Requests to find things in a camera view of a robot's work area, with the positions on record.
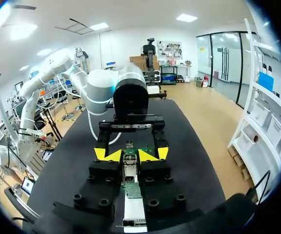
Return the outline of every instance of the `fixture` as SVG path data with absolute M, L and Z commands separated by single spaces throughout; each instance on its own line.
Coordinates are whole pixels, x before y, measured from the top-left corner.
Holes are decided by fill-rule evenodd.
M 21 67 L 19 71 L 23 71 L 23 70 L 27 69 L 28 67 L 29 67 L 29 65 Z
M 12 26 L 11 40 L 19 40 L 29 37 L 37 28 L 34 24 L 17 24 Z
M 181 14 L 179 17 L 177 17 L 177 20 L 185 21 L 185 22 L 188 22 L 188 23 L 190 23 L 192 21 L 195 21 L 196 19 L 197 19 L 197 17 L 186 15 L 186 14 Z
M 109 26 L 106 23 L 100 23 L 100 24 L 90 26 L 90 28 L 93 29 L 94 31 L 99 30 L 99 29 L 108 28 L 108 27 Z
M 3 26 L 3 24 L 9 17 L 10 11 L 11 11 L 11 5 L 7 2 L 0 8 L 0 27 Z
M 48 55 L 50 52 L 51 52 L 51 49 L 44 49 L 44 50 L 41 50 L 40 52 L 38 52 L 37 55 L 44 56 L 44 55 Z

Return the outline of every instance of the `white cable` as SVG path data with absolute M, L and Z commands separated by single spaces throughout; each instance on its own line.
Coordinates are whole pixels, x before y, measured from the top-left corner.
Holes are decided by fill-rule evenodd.
M 28 120 L 28 121 L 31 121 L 31 122 L 35 123 L 35 121 L 32 120 L 32 119 L 29 119 L 29 118 L 25 118 L 25 119 Z
M 95 140 L 98 140 L 98 137 L 96 136 L 96 134 L 93 130 L 91 115 L 90 115 L 90 112 L 88 110 L 87 110 L 87 114 L 88 114 L 88 122 L 89 122 L 89 125 L 90 125 L 91 133 L 92 133 L 93 137 L 95 138 Z
M 93 135 L 93 137 L 95 138 L 95 140 L 98 140 L 98 137 L 96 136 L 94 130 L 93 130 L 93 126 L 92 126 L 92 120 L 91 120 L 91 115 L 89 113 L 89 111 L 87 110 L 87 114 L 88 114 L 88 122 L 90 125 L 90 129 L 91 129 L 91 133 Z M 120 136 L 122 135 L 122 133 L 119 133 L 116 138 L 113 141 L 109 142 L 109 145 L 112 145 L 113 143 L 115 143 L 117 140 L 119 140 Z

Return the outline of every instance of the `white wall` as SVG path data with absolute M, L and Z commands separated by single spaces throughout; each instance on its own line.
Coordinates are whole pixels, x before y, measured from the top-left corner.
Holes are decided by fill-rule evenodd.
M 43 62 L 32 67 L 30 72 L 36 71 L 41 66 L 46 65 L 49 58 L 63 53 L 67 53 L 73 59 L 76 46 L 81 46 L 89 55 L 91 70 L 104 69 L 105 64 L 111 61 L 115 61 L 117 66 L 124 66 L 130 62 L 130 56 L 139 56 L 141 54 L 142 46 L 148 43 L 148 38 L 155 38 L 155 42 L 153 43 L 155 46 L 158 40 L 181 42 L 183 58 L 182 61 L 181 59 L 177 60 L 177 64 L 191 60 L 192 68 L 190 76 L 196 76 L 197 49 L 195 35 L 185 30 L 147 27 L 115 30 L 86 37 L 51 54 Z M 178 69 L 179 74 L 182 73 L 185 75 L 185 72 L 185 69 Z
M 21 81 L 25 82 L 27 80 L 28 80 L 28 76 L 26 73 L 24 73 L 24 75 L 14 78 L 9 82 L 3 82 L 3 83 L 0 82 L 0 98 L 5 111 L 9 111 L 9 114 L 12 106 L 10 102 L 6 102 L 6 98 L 12 97 L 16 93 L 15 84 Z

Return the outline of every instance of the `white robotic arm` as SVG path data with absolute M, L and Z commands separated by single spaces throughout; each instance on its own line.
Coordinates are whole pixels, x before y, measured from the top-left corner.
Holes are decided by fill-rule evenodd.
M 107 111 L 106 103 L 113 97 L 116 85 L 120 81 L 124 79 L 138 79 L 145 84 L 141 70 L 132 64 L 120 71 L 94 70 L 87 75 L 86 72 L 74 66 L 68 56 L 50 60 L 49 66 L 45 67 L 43 71 L 31 80 L 25 82 L 19 92 L 19 97 L 27 99 L 21 114 L 19 135 L 11 128 L 0 101 L 1 119 L 5 123 L 15 146 L 14 152 L 10 152 L 9 165 L 21 172 L 24 172 L 26 166 L 40 147 L 39 143 L 35 142 L 33 136 L 26 135 L 26 130 L 31 130 L 34 126 L 39 89 L 58 74 L 69 77 L 74 89 L 77 90 L 85 102 L 88 113 L 92 115 L 102 115 Z M 0 165 L 7 164 L 8 148 L 0 146 Z

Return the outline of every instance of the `office chair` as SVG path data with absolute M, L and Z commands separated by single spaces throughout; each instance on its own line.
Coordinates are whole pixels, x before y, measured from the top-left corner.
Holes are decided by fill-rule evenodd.
M 54 98 L 58 98 L 58 93 L 54 94 Z M 63 103 L 67 99 L 68 98 L 66 96 L 66 91 L 64 91 L 64 90 L 60 91 L 59 92 L 59 99 L 58 99 L 57 103 L 62 103 L 63 108 L 64 108 L 64 110 L 66 112 L 66 115 L 61 118 L 62 120 L 68 120 L 68 119 L 71 119 L 74 116 L 74 113 L 68 113 L 68 111 L 67 111 L 67 109 L 66 109 L 66 107 L 65 107 L 65 105 Z
M 72 90 L 72 93 L 78 94 L 78 92 L 76 90 Z M 73 96 L 72 99 L 73 100 L 77 99 L 77 101 L 78 101 L 78 106 L 75 108 L 75 110 L 76 111 L 82 111 L 84 109 L 85 105 L 80 103 L 80 97 Z

